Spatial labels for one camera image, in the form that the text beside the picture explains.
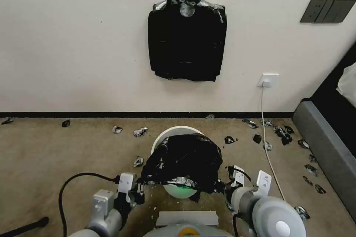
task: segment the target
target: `white power cord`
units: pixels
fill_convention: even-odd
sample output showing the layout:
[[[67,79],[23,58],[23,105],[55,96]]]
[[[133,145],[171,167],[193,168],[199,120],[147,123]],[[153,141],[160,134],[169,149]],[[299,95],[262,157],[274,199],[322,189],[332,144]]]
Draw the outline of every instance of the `white power cord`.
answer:
[[[271,167],[271,170],[272,170],[272,173],[273,173],[273,176],[274,176],[274,179],[276,180],[276,183],[277,183],[277,186],[278,186],[278,189],[282,195],[282,198],[283,200],[285,201],[286,198],[284,197],[284,194],[282,192],[282,189],[281,189],[281,186],[279,185],[279,182],[278,182],[278,179],[277,179],[277,176],[276,176],[276,173],[274,172],[274,169],[272,167],[272,163],[270,161],[270,157],[268,156],[268,152],[267,152],[267,143],[266,143],[266,129],[265,129],[265,126],[264,126],[264,117],[263,117],[263,91],[264,91],[264,87],[263,87],[263,84],[262,84],[262,94],[261,94],[261,113],[262,113],[262,126],[263,126],[263,142],[264,142],[264,151],[266,152],[266,156],[267,156],[267,160],[268,160],[268,163],[270,164],[270,167]]]

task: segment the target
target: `white wall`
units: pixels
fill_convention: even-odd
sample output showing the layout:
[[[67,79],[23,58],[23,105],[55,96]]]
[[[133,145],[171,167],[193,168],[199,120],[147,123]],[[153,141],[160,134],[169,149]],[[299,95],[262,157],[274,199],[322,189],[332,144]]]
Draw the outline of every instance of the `white wall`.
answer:
[[[294,111],[356,39],[356,7],[336,25],[300,24],[309,0],[226,6],[215,83],[165,80],[149,66],[147,18],[161,0],[0,0],[0,111]]]

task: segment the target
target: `power outlet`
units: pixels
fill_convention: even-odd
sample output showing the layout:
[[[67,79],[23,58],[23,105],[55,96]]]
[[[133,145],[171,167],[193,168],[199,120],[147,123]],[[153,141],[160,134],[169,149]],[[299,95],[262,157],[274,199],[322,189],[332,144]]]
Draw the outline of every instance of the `power outlet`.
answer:
[[[313,23],[316,21],[319,13],[323,9],[326,0],[310,0],[307,9],[300,22],[302,23]]]
[[[259,87],[272,87],[275,82],[276,78],[279,74],[271,74],[271,73],[263,73],[260,81],[258,82],[257,86]]]

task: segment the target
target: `white wall socket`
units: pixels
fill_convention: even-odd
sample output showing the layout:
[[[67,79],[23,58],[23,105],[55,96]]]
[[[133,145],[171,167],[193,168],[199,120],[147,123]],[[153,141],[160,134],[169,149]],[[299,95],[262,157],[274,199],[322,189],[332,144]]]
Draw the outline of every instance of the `white wall socket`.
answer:
[[[279,76],[277,73],[263,73],[257,86],[259,87],[272,87],[276,82],[276,78]]]

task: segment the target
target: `black baseboard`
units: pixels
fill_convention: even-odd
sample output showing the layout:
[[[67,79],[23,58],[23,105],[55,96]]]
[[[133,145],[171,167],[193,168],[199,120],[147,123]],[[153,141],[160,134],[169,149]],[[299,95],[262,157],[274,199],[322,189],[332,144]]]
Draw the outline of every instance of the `black baseboard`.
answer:
[[[215,118],[258,119],[260,112],[0,112],[0,117],[15,118]],[[291,118],[293,112],[265,112],[269,118]]]

